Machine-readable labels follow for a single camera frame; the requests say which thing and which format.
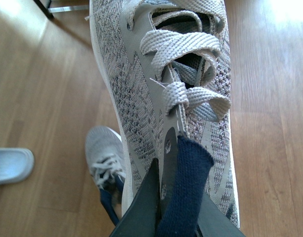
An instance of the shoe lace loop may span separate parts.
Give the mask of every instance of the shoe lace loop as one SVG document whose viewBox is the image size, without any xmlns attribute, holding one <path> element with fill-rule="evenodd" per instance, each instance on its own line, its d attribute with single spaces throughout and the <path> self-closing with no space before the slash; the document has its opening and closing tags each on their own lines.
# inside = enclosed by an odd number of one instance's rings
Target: shoe lace loop
<svg viewBox="0 0 303 237">
<path fill-rule="evenodd" d="M 134 27 L 134 14 L 144 0 L 125 0 L 125 11 L 129 30 Z M 221 31 L 226 22 L 225 13 L 217 0 L 170 0 L 171 3 L 186 10 L 164 13 L 153 19 L 155 26 L 177 16 L 191 16 L 197 23 L 199 32 L 182 34 L 170 30 L 152 30 L 145 34 L 140 42 L 142 55 L 155 52 L 151 65 L 154 68 L 156 80 L 161 83 L 162 72 L 168 64 L 177 68 L 177 76 L 193 88 L 187 89 L 181 81 L 166 84 L 163 96 L 165 113 L 178 104 L 207 121 L 220 121 L 230 108 L 227 97 L 210 91 L 203 86 L 207 85 L 216 76 L 216 57 L 220 54 L 219 39 L 211 34 L 202 32 L 202 21 L 195 12 L 213 15 L 219 18 L 217 30 Z M 186 54 L 196 54 L 202 58 L 199 70 L 188 67 L 175 61 Z"/>
<path fill-rule="evenodd" d="M 125 177 L 125 173 L 119 163 L 119 157 L 116 154 L 106 155 L 98 160 L 100 162 L 92 164 L 91 174 L 94 178 L 95 184 L 99 188 L 103 188 L 106 181 L 113 184 L 115 182 L 114 175 Z"/>
</svg>

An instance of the light blue slipper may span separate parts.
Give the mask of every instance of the light blue slipper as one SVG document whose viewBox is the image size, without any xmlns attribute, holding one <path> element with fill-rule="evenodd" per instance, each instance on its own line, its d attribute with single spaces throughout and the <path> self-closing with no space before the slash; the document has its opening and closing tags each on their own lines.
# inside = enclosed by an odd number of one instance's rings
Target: light blue slipper
<svg viewBox="0 0 303 237">
<path fill-rule="evenodd" d="M 0 185 L 26 179 L 34 167 L 34 155 L 25 148 L 0 148 Z"/>
</svg>

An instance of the white shoelace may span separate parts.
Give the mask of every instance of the white shoelace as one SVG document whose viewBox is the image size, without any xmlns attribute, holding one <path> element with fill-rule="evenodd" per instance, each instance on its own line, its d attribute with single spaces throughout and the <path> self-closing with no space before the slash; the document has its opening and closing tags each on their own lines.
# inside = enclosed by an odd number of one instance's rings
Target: white shoelace
<svg viewBox="0 0 303 237">
<path fill-rule="evenodd" d="M 139 5 L 145 0 L 125 0 L 127 5 L 126 16 L 129 29 L 133 29 L 133 18 Z M 169 30 L 152 30 L 146 33 L 141 40 L 140 50 L 142 55 L 155 52 L 152 66 L 155 71 L 156 80 L 161 82 L 162 72 L 165 66 L 172 64 L 178 68 L 179 76 L 184 82 L 194 85 L 186 89 L 183 82 L 173 82 L 166 86 L 163 96 L 165 98 L 166 115 L 178 105 L 184 104 L 187 110 L 207 121 L 220 121 L 230 108 L 227 97 L 211 90 L 203 88 L 216 76 L 216 57 L 220 54 L 219 39 L 213 35 L 202 32 L 202 22 L 194 12 L 214 15 L 220 19 L 217 31 L 221 31 L 225 25 L 226 16 L 217 0 L 169 0 L 178 7 L 186 10 L 173 11 L 162 14 L 154 19 L 154 25 L 177 16 L 191 16 L 198 25 L 199 32 L 181 34 Z M 176 62 L 182 56 L 193 53 L 202 57 L 199 72 L 196 69 Z M 206 71 L 202 77 L 203 64 Z"/>
<path fill-rule="evenodd" d="M 118 159 L 120 158 L 117 155 L 110 154 L 105 156 L 104 158 L 98 159 L 98 162 L 92 164 L 91 170 L 94 170 L 94 173 L 92 175 L 95 184 L 99 188 L 103 188 L 104 183 L 106 181 L 114 183 L 114 175 L 120 175 L 121 177 L 126 176 Z"/>
</svg>

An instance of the sneaker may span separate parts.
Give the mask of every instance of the sneaker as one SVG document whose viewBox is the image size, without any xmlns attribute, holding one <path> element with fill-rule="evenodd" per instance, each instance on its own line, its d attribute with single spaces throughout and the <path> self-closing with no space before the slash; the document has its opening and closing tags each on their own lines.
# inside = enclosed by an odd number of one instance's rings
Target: sneaker
<svg viewBox="0 0 303 237">
<path fill-rule="evenodd" d="M 100 190 L 101 203 L 117 225 L 126 177 L 120 135 L 104 126 L 92 128 L 87 134 L 86 158 L 90 174 Z"/>
<path fill-rule="evenodd" d="M 123 213 L 153 158 L 159 159 L 162 203 L 170 201 L 176 163 L 166 154 L 182 133 L 212 154 L 205 192 L 239 227 L 223 1 L 92 0 L 90 30 L 124 142 Z"/>
</svg>

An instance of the navy sock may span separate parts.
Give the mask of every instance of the navy sock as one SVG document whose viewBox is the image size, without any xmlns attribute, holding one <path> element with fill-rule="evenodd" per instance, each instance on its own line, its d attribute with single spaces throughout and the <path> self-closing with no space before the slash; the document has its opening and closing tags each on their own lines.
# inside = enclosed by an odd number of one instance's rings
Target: navy sock
<svg viewBox="0 0 303 237">
<path fill-rule="evenodd" d="M 197 142 L 178 136 L 173 195 L 156 237 L 194 237 L 212 156 Z"/>
</svg>

